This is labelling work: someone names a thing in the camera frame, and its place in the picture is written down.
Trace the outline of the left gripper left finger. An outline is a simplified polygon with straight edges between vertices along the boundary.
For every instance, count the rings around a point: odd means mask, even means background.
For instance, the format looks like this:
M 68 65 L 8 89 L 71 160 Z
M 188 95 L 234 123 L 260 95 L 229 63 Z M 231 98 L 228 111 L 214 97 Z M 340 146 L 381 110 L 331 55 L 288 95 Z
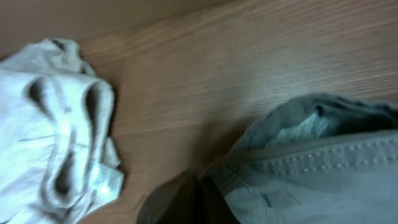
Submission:
M 165 184 L 164 209 L 157 223 L 195 224 L 197 220 L 198 179 L 195 175 L 182 174 Z

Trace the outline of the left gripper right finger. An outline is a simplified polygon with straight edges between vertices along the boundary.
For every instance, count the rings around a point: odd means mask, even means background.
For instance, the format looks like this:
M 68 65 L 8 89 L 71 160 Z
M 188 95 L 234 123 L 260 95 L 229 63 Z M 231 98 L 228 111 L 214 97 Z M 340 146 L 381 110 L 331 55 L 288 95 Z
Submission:
M 202 181 L 201 222 L 205 224 L 240 224 L 211 177 Z

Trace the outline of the grey shorts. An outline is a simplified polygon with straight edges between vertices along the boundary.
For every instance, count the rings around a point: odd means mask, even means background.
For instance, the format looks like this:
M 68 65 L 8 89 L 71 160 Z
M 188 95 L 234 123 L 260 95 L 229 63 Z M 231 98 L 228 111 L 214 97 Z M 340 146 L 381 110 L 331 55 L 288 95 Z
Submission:
M 206 177 L 240 223 L 396 223 L 397 105 L 296 97 L 254 122 L 225 156 L 182 174 L 198 179 L 198 223 Z M 138 223 L 157 223 L 166 183 Z

